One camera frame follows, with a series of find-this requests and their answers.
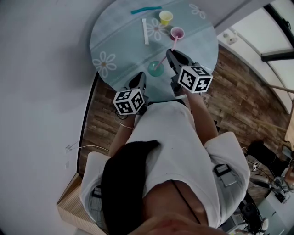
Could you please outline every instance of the white flower pattern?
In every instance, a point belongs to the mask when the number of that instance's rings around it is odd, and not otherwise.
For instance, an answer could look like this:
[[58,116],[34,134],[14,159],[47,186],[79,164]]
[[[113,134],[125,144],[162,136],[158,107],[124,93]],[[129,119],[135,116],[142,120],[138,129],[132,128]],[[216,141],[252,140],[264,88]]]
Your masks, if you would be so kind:
[[168,35],[169,31],[165,29],[165,25],[161,24],[156,18],[151,20],[152,24],[147,23],[147,34],[148,37],[154,35],[156,41],[161,40],[161,34]]
[[116,65],[114,63],[110,63],[115,59],[115,54],[110,54],[108,57],[106,57],[106,52],[101,51],[99,57],[100,60],[93,59],[92,62],[101,77],[107,78],[108,70],[116,70]]
[[189,4],[189,7],[191,7],[193,10],[192,10],[192,14],[193,15],[197,15],[199,14],[199,16],[202,18],[202,19],[205,19],[206,18],[206,14],[204,11],[201,11],[199,9],[198,6],[194,5],[194,4]]

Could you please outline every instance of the black hair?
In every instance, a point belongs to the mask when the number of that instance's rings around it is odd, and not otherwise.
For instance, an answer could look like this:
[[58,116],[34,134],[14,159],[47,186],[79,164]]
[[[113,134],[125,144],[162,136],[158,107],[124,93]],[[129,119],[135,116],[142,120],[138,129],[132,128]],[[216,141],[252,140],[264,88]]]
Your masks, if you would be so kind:
[[128,143],[106,162],[101,196],[110,235],[126,235],[143,223],[146,158],[157,146],[156,140]]

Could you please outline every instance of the pink straw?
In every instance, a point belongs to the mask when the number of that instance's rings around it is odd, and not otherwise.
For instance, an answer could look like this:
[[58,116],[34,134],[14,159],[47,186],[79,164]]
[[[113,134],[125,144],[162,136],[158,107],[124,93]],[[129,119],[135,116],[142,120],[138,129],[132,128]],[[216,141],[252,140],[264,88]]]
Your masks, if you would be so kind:
[[[171,48],[171,51],[173,51],[173,50],[175,49],[175,45],[176,45],[176,42],[178,41],[178,38],[179,38],[178,36],[175,37],[174,45],[173,45],[173,47]],[[159,65],[161,65],[162,62],[163,62],[165,59],[166,59],[166,56],[161,60],[161,62],[159,62],[159,64],[155,67],[154,70],[156,70],[156,69],[159,67]]]

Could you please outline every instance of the round table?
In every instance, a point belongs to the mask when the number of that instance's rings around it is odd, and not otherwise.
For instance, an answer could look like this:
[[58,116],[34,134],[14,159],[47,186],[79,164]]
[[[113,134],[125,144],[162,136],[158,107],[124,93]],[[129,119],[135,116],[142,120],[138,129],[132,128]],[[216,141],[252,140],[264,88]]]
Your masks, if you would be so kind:
[[[146,6],[162,6],[162,10],[172,12],[174,18],[164,26],[159,19],[161,10],[130,13]],[[103,81],[116,91],[120,91],[133,75],[143,71],[147,76],[145,95],[149,101],[174,100],[170,78],[175,72],[167,60],[163,62],[164,73],[160,77],[151,76],[148,65],[162,60],[174,42],[170,39],[170,29],[178,26],[184,29],[185,37],[177,42],[176,50],[212,73],[218,56],[218,41],[206,17],[191,0],[117,0],[94,25],[90,40],[93,65]],[[149,45],[144,44],[142,18],[147,20]]]

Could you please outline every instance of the yellow cup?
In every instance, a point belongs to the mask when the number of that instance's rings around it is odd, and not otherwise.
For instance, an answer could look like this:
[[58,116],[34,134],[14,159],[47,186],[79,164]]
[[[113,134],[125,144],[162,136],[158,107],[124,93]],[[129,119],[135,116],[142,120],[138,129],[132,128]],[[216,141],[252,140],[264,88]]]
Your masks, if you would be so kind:
[[173,17],[174,16],[170,11],[161,11],[159,14],[160,23],[164,25],[168,25]]

